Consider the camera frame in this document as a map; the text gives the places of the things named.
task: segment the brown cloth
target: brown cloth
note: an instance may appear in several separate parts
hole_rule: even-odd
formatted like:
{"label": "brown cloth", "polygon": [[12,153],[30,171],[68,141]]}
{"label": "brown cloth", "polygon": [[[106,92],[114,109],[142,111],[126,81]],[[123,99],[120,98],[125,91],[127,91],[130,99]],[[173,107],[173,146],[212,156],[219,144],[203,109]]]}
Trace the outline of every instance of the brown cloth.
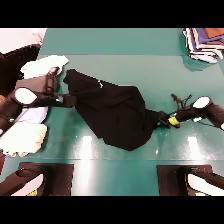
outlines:
{"label": "brown cloth", "polygon": [[218,40],[210,41],[210,42],[207,42],[206,44],[208,44],[208,45],[222,45],[222,46],[224,46],[224,43],[221,42],[221,41],[218,41]]}
{"label": "brown cloth", "polygon": [[224,34],[224,28],[204,28],[208,38],[217,37]]}

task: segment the teal tabletop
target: teal tabletop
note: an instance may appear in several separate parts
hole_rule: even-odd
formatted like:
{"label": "teal tabletop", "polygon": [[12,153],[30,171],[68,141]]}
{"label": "teal tabletop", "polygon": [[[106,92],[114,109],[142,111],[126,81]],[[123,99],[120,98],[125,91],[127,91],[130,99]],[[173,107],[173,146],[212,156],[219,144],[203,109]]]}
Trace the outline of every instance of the teal tabletop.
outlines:
{"label": "teal tabletop", "polygon": [[[140,90],[151,110],[175,111],[170,94],[193,102],[210,96],[224,107],[224,63],[208,64],[187,56],[183,29],[48,29],[38,58],[65,55],[89,76]],[[142,147],[128,152],[98,139],[74,108],[51,108],[44,122],[42,148],[26,158],[7,158],[0,181],[19,162],[74,163],[72,195],[158,195],[156,165],[211,164],[224,175],[223,132],[192,121],[180,129],[156,129]]]}

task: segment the white wall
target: white wall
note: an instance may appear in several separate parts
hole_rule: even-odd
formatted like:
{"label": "white wall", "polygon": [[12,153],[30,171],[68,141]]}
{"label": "white wall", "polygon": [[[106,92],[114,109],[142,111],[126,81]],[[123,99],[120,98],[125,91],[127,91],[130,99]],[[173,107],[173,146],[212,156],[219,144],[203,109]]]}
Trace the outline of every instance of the white wall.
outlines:
{"label": "white wall", "polygon": [[29,44],[39,43],[47,28],[0,28],[0,52],[7,53]]}

